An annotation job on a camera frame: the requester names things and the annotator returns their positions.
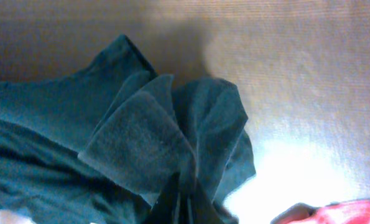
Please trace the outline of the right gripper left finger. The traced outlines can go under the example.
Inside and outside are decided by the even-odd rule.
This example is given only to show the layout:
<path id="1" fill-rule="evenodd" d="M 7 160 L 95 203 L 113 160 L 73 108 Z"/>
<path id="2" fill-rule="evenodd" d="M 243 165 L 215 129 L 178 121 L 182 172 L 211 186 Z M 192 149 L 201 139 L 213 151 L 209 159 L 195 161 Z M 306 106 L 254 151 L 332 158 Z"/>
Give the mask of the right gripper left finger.
<path id="1" fill-rule="evenodd" d="M 179 173 L 174 173 L 160 192 L 144 224 L 179 224 Z"/>

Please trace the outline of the dark green t-shirt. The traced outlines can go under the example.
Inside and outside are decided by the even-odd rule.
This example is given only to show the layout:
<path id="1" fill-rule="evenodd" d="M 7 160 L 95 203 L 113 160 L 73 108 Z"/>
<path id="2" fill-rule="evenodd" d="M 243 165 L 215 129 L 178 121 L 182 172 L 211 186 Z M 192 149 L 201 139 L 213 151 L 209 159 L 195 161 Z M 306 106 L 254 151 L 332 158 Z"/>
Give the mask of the dark green t-shirt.
<path id="1" fill-rule="evenodd" d="M 0 210 L 36 223 L 144 223 L 179 173 L 179 223 L 197 182 L 234 223 L 223 200 L 256 173 L 238 88 L 172 82 L 124 35 L 73 75 L 0 82 Z"/>

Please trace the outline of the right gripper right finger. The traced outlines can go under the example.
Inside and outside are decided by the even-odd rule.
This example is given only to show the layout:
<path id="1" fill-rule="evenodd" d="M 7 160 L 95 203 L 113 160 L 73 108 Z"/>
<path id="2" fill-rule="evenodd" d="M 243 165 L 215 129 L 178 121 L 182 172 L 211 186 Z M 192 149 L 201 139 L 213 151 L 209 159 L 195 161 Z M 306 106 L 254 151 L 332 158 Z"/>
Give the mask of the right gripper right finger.
<path id="1" fill-rule="evenodd" d="M 224 224 L 199 182 L 186 200 L 186 223 Z"/>

